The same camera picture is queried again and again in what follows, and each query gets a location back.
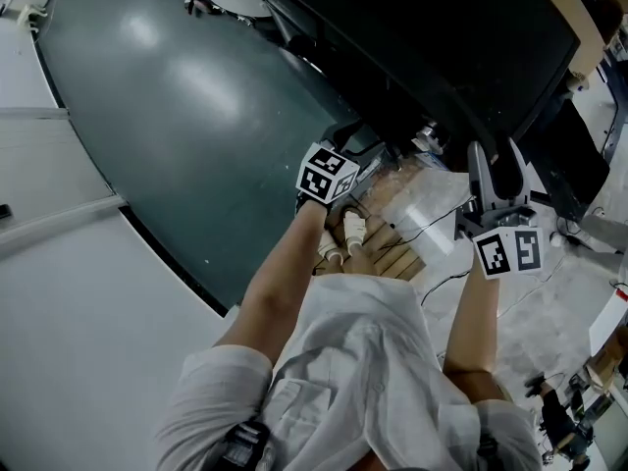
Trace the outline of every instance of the white wall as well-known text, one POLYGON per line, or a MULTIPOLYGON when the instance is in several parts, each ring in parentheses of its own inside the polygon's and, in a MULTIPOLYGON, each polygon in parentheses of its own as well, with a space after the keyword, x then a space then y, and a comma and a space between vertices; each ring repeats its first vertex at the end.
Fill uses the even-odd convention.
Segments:
POLYGON ((150 469, 183 359, 223 328, 117 212, 0 258, 0 459, 150 469))
POLYGON ((615 385, 615 389, 612 392, 613 397, 617 399, 618 396, 621 396, 624 398, 624 401, 628 403, 628 392, 624 390, 624 384, 626 383, 626 381, 624 381, 624 379, 621 377, 621 375, 619 375, 616 370, 615 376, 613 378, 613 383, 615 385))
POLYGON ((609 468, 628 448, 628 417, 613 403, 594 424, 596 443, 609 468))
POLYGON ((30 33, 0 18, 0 108, 56 108, 30 33))
POLYGON ((110 195, 68 121, 0 116, 0 204, 13 212, 0 233, 110 195))

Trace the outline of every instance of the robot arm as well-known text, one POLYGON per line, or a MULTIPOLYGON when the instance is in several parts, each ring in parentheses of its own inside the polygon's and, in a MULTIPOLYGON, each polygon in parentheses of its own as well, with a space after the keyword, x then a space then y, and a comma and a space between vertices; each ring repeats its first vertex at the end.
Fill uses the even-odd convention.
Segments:
POLYGON ((478 141, 469 145, 472 199, 456 211, 456 238, 473 238, 497 227, 537 226, 521 152, 511 138, 498 144, 497 150, 497 159, 490 163, 478 141))

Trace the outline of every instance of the wooden block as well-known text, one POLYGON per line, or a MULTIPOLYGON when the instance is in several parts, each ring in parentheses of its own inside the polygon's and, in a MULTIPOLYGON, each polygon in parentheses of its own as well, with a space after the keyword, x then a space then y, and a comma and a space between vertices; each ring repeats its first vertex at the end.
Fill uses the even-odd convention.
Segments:
POLYGON ((382 225, 367 242, 364 243, 366 252, 373 263, 382 258, 386 252, 392 247, 384 247, 389 244, 395 244, 401 240, 401 237, 395 232, 390 225, 382 225))
POLYGON ((414 276, 425 268, 425 262, 421 258, 414 260, 407 269, 397 276, 402 281, 410 281, 414 276))
POLYGON ((386 220, 382 218, 380 215, 371 215, 366 220, 366 236, 364 237, 364 243, 366 242, 378 231, 381 227, 386 224, 386 220))
POLYGON ((382 258, 375 262, 375 270, 377 271, 378 276, 384 274, 394 262, 405 254, 408 249, 410 249, 410 246, 402 244, 401 246, 395 246, 386 251, 382 258))
POLYGON ((383 278, 396 279, 405 269, 407 269, 417 259, 417 255, 411 249, 408 249, 400 258, 397 259, 390 267, 382 274, 383 278))

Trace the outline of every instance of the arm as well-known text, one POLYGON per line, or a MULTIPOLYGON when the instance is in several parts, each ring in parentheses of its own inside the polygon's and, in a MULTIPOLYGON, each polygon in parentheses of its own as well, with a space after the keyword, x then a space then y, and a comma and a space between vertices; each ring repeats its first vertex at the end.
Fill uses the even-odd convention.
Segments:
POLYGON ((235 322, 216 345, 244 345, 273 365, 294 331, 323 233, 327 210, 307 201, 259 268, 235 322))
POLYGON ((443 373, 472 403, 505 399, 493 378, 499 280, 487 281, 477 254, 453 319, 443 373))

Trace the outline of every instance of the white shirt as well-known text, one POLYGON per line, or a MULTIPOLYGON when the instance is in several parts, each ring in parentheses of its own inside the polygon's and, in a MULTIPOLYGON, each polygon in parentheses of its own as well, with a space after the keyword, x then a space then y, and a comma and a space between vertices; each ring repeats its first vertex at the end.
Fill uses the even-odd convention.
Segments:
POLYGON ((441 372, 418 301, 398 280, 317 277, 274 375, 247 347, 190 356, 156 436, 157 469, 200 469, 231 427, 259 417, 271 439, 258 469, 339 471, 369 449, 388 469, 485 469, 483 434, 503 469, 540 470, 530 414, 469 403, 441 372))

